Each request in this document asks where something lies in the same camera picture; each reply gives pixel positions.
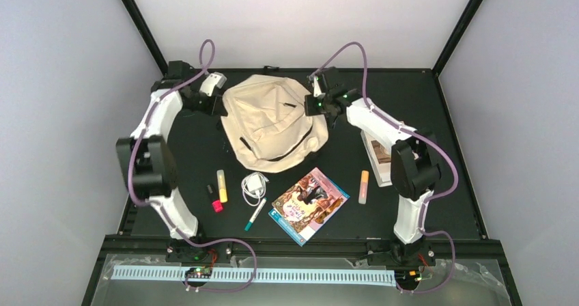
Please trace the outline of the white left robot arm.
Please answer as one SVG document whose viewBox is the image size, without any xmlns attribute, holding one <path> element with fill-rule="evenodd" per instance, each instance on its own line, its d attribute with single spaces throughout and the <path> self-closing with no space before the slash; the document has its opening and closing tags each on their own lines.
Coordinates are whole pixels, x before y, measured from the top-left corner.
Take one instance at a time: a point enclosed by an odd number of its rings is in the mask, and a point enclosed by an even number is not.
<svg viewBox="0 0 579 306">
<path fill-rule="evenodd" d="M 153 208 L 175 240 L 194 240 L 201 229 L 180 192 L 169 134 L 182 109 L 226 115 L 220 106 L 226 80 L 220 72 L 196 70 L 185 61 L 169 62 L 167 73 L 151 87 L 139 125 L 115 144 L 129 198 L 137 207 Z"/>
</svg>

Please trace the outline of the coffee cover white book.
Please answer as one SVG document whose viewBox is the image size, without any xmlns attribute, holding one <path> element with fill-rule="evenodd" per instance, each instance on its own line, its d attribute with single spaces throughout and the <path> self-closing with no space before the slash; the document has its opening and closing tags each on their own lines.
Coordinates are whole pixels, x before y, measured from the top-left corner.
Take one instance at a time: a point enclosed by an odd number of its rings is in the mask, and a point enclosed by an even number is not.
<svg viewBox="0 0 579 306">
<path fill-rule="evenodd" d="M 361 131 L 361 139 L 369 158 L 373 174 L 379 187 L 392 186 L 391 155 L 376 139 Z"/>
</svg>

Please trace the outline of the colourful blue children's book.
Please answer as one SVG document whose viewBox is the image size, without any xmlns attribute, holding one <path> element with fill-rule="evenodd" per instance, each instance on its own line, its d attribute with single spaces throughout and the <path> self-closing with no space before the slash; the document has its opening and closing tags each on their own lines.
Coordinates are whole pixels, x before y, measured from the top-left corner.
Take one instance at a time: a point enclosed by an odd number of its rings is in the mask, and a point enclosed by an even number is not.
<svg viewBox="0 0 579 306">
<path fill-rule="evenodd" d="M 328 176 L 314 168 L 272 202 L 268 215 L 302 247 L 349 198 Z"/>
</svg>

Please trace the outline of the cream canvas backpack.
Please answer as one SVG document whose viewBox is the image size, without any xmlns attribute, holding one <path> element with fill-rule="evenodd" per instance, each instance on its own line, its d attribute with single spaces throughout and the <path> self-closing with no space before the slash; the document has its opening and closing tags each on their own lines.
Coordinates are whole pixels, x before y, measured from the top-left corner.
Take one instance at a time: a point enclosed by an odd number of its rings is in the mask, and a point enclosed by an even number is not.
<svg viewBox="0 0 579 306">
<path fill-rule="evenodd" d="M 221 124 L 246 169 L 279 173 L 299 165 L 328 141 L 323 115 L 305 112 L 305 86 L 288 77 L 254 74 L 223 94 Z"/>
</svg>

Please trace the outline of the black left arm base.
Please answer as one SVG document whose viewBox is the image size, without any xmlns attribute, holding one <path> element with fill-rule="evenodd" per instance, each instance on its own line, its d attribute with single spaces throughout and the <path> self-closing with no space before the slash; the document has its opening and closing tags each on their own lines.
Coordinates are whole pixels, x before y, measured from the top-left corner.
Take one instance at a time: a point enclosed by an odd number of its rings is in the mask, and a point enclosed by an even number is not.
<svg viewBox="0 0 579 306">
<path fill-rule="evenodd" d="M 184 240 L 171 240 L 167 245 L 165 261 L 180 264 L 208 265 L 213 262 L 225 262 L 229 258 L 231 242 L 220 242 L 208 247 L 194 247 Z"/>
</svg>

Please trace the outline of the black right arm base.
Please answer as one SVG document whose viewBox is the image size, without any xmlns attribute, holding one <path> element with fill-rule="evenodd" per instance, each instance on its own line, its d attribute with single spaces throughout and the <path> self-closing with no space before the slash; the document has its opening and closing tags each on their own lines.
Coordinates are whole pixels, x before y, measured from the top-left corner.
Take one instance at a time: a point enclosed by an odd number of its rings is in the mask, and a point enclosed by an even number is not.
<svg viewBox="0 0 579 306">
<path fill-rule="evenodd" d="M 369 265 L 382 265 L 391 269 L 412 270 L 423 265 L 434 266 L 436 261 L 432 246 L 426 240 L 405 245 L 398 240 L 372 240 L 366 244 Z"/>
</svg>

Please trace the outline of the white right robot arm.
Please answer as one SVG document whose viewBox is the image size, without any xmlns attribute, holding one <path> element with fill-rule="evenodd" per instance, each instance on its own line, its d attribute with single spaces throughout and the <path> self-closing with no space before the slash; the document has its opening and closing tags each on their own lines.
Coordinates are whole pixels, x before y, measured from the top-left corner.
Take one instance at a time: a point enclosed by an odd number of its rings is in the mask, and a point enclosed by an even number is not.
<svg viewBox="0 0 579 306">
<path fill-rule="evenodd" d="M 327 119 L 345 116 L 349 124 L 374 138 L 391 157 L 390 181 L 399 194 L 394 234 L 389 255 L 398 264 L 407 264 L 416 255 L 416 245 L 424 234 L 429 197 L 441 177 L 440 157 L 416 137 L 416 129 L 406 126 L 381 110 L 356 88 L 339 81 L 335 67 L 325 68 L 308 77 L 311 93 L 305 96 L 308 116 Z"/>
</svg>

